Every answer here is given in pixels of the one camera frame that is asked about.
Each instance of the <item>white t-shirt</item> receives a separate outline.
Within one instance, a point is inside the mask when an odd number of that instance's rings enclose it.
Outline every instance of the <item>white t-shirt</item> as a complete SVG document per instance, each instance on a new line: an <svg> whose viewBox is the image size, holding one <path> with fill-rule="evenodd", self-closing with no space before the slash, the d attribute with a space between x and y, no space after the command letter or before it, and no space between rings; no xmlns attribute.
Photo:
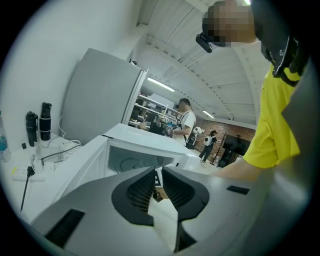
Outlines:
<svg viewBox="0 0 320 256"><path fill-rule="evenodd" d="M186 126L190 127L190 133L188 135L186 135L186 139L188 140L192 129L194 128L196 123L196 115L195 113L193 113L191 110L185 112L181 118L181 127L182 129L185 129ZM181 128L178 127L177 129L175 129L175 131L181 131ZM182 145L186 145L186 140L185 137L183 135L178 135L178 134L173 134L172 138L175 139L176 141L178 141L179 143L181 143Z"/></svg>

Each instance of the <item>woman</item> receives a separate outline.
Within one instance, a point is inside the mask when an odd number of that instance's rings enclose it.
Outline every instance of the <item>woman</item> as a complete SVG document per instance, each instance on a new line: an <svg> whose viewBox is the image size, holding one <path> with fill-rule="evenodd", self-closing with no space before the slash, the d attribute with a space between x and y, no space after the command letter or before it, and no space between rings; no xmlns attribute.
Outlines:
<svg viewBox="0 0 320 256"><path fill-rule="evenodd" d="M210 132L210 135L209 135L209 136L210 136L211 139L212 139L212 140L211 140L211 143L210 143L208 146L205 145L203 151L202 151L201 154L199 155L200 159L202 159L202 157L204 156L203 161L202 161L203 163L206 162L208 156L210 155L210 153L211 153L211 151L212 151L212 149L213 149L213 147L214 147L215 142L217 142L216 134L217 134L217 132L216 132L215 130L213 130L212 132Z"/></svg>

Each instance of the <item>black slot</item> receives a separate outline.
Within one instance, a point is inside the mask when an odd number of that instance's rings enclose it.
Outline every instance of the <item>black slot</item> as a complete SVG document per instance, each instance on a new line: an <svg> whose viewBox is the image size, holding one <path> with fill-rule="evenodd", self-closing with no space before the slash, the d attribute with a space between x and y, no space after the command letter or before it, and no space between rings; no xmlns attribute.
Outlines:
<svg viewBox="0 0 320 256"><path fill-rule="evenodd" d="M63 248L84 215L85 213L82 211L75 209L69 210L53 229L49 231L45 238Z"/></svg>
<svg viewBox="0 0 320 256"><path fill-rule="evenodd" d="M239 193L239 194L246 195L246 194L248 194L250 189L249 188L245 188L245 187L239 187L239 186L229 186L227 188L227 190L230 190L232 192L236 192L236 193Z"/></svg>

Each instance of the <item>shelf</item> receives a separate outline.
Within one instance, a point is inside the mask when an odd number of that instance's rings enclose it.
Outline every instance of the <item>shelf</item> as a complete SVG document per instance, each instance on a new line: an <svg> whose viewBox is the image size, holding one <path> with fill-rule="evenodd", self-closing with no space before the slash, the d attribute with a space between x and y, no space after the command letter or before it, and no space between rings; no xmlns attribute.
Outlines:
<svg viewBox="0 0 320 256"><path fill-rule="evenodd" d="M165 107L165 108L167 107L166 105L164 105L164 104L162 104L162 103L160 103L160 102L157 102L157 101L155 101L155 100L152 99L152 98L148 98L148 97L146 97L146 96L143 96L143 95L141 95L141 94L138 95L138 98L140 98L140 99L142 99L142 100L144 100L144 101L146 101L146 102L150 102L150 103L156 104L156 105L158 105L158 106L162 106L162 107ZM179 111L177 111L177 110L175 110L175 109L173 109L173 108L171 108L171 107L167 107L167 110L170 110L170 111L175 112L175 113L177 113L177 114L179 114L179 115L182 115Z"/></svg>
<svg viewBox="0 0 320 256"><path fill-rule="evenodd" d="M133 121L129 121L129 124L130 124L130 125L133 125L133 126L136 126L136 127L139 125L139 123L133 122Z"/></svg>
<svg viewBox="0 0 320 256"><path fill-rule="evenodd" d="M145 106L141 106L141 105L139 105L138 103L136 103L136 104L134 104L135 106L137 106L138 108L141 108L141 109L144 109L144 110L147 110L147 111L150 111L150 112L153 112L153 113L156 113L156 114L158 114L158 115L161 115L161 116L163 116L163 114L162 113L160 113L160 112L157 112L157 111L154 111L154 110L152 110L152 109L150 109L150 108L147 108L147 107L145 107ZM176 119L174 119L174 118L172 118L172 117L170 117L170 116L168 116L168 115L164 115L165 117L167 117L167 118L169 118L170 120L172 120L172 121L177 121Z"/></svg>

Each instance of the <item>plastic water bottle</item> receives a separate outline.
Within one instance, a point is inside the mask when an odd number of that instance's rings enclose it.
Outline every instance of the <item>plastic water bottle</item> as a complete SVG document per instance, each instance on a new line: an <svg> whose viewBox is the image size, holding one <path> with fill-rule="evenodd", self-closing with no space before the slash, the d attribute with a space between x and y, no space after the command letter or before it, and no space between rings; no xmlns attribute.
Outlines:
<svg viewBox="0 0 320 256"><path fill-rule="evenodd" d="M5 163L10 160L10 152L7 146L5 129L4 129L2 118L1 118L1 111L0 111L0 158Z"/></svg>

